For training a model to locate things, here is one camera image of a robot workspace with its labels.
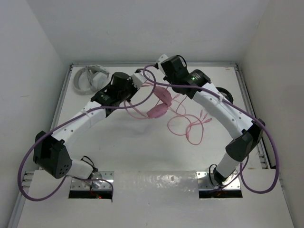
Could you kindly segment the pink headphones with cable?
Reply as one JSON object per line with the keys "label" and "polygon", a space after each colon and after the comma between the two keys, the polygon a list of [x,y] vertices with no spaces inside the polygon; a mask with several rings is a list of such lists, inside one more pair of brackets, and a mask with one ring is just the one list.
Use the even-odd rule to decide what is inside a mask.
{"label": "pink headphones with cable", "polygon": [[[129,108],[127,108],[127,105],[132,105],[132,103],[123,102],[126,112],[135,119],[148,120],[161,118],[166,115],[168,111],[171,111],[175,115],[167,122],[167,128],[169,132],[176,136],[184,136],[187,141],[192,145],[200,145],[203,141],[204,136],[204,124],[211,122],[212,118],[209,118],[208,114],[204,113],[203,111],[200,111],[199,116],[187,113],[187,109],[183,104],[186,98],[183,98],[181,101],[178,101],[177,98],[179,97],[179,95],[172,96],[168,90],[168,87],[157,85],[153,91],[153,94],[157,97],[158,101],[149,111],[143,113],[139,109],[134,107],[133,110],[138,114],[138,116],[133,115],[129,111]],[[181,118],[187,120],[189,124],[186,126],[183,133],[177,133],[171,129],[171,121]],[[199,134],[199,141],[193,142],[190,140],[190,132],[196,126],[200,126],[201,133]]]}

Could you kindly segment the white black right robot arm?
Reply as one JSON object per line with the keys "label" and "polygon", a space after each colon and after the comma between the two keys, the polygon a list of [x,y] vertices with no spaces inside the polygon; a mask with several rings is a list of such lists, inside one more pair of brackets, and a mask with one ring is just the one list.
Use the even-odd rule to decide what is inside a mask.
{"label": "white black right robot arm", "polygon": [[259,143],[263,129],[251,117],[232,107],[205,73],[198,69],[189,72],[180,56],[162,55],[158,65],[174,92],[186,95],[204,107],[232,137],[225,147],[224,157],[213,171],[214,180],[222,185]]}

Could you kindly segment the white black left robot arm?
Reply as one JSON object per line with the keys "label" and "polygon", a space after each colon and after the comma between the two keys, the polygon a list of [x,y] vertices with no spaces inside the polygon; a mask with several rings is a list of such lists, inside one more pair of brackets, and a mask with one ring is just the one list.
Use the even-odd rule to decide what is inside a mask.
{"label": "white black left robot arm", "polygon": [[86,106],[62,128],[36,136],[33,161],[56,179],[64,176],[88,179],[94,167],[71,158],[71,148],[81,136],[99,121],[107,118],[124,101],[130,101],[146,81],[141,73],[115,72],[110,83],[95,93]]}

